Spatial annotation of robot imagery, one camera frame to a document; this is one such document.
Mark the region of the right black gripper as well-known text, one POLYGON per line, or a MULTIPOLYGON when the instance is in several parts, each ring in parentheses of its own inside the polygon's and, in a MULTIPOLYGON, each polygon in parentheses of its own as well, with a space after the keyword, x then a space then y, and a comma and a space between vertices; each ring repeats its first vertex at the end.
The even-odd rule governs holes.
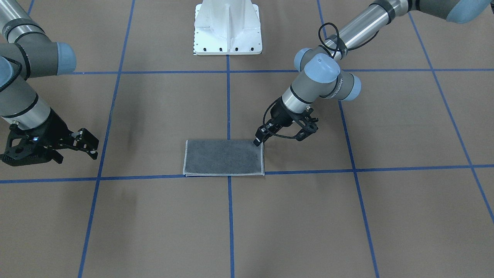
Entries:
POLYGON ((85 128, 78 132, 70 131, 54 110, 51 110, 48 118, 35 128, 28 129, 23 123, 14 122, 10 125, 10 131, 39 135, 44 142, 51 143, 51 147, 56 151, 59 149, 80 150, 89 155, 92 160, 98 158, 99 139, 85 128))

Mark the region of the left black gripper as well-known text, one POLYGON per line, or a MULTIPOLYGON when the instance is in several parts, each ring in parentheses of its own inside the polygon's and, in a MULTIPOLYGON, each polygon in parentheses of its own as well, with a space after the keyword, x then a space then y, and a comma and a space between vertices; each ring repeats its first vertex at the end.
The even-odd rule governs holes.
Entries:
POLYGON ((258 128, 258 136, 253 141, 254 145, 259 147, 263 144, 264 137, 279 136, 278 132, 282 128, 287 128, 295 123, 293 121, 295 114, 300 113, 292 112, 282 102, 271 103, 263 115, 262 125, 258 128))

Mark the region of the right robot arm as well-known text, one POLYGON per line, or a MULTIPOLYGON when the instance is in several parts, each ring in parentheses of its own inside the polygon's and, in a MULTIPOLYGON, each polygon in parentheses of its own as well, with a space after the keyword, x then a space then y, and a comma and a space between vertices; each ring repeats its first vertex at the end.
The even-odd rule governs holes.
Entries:
POLYGON ((97 159, 99 140, 87 129, 76 132, 27 83, 30 78, 74 72, 76 55, 69 44, 53 42, 16 0, 0 2, 0 114, 9 123, 1 161, 10 166, 63 162, 60 149, 97 159))

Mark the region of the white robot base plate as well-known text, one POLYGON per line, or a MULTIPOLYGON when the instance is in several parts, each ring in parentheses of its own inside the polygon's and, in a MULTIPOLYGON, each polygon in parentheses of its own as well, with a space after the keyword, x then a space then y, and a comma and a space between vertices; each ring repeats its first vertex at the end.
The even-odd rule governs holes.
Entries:
POLYGON ((195 7, 195 55, 262 53, 259 6, 250 0, 204 0, 195 7))

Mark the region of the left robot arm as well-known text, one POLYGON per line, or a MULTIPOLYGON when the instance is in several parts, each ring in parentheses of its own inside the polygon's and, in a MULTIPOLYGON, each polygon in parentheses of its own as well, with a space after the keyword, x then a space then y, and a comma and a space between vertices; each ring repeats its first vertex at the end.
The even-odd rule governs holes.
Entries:
POLYGON ((381 28, 396 17, 410 11, 441 18, 447 22, 464 24, 478 17, 491 0, 375 0, 362 13, 327 38, 320 37, 314 49, 301 49, 295 55, 294 66, 299 74, 281 97, 266 110, 270 119, 262 120, 257 129, 255 146, 270 137, 279 137, 281 128, 296 123, 300 131, 292 136, 297 141, 314 134, 317 118, 312 118, 311 104, 317 98, 349 102, 360 93, 362 84, 354 74, 343 71, 338 62, 370 42, 381 28))

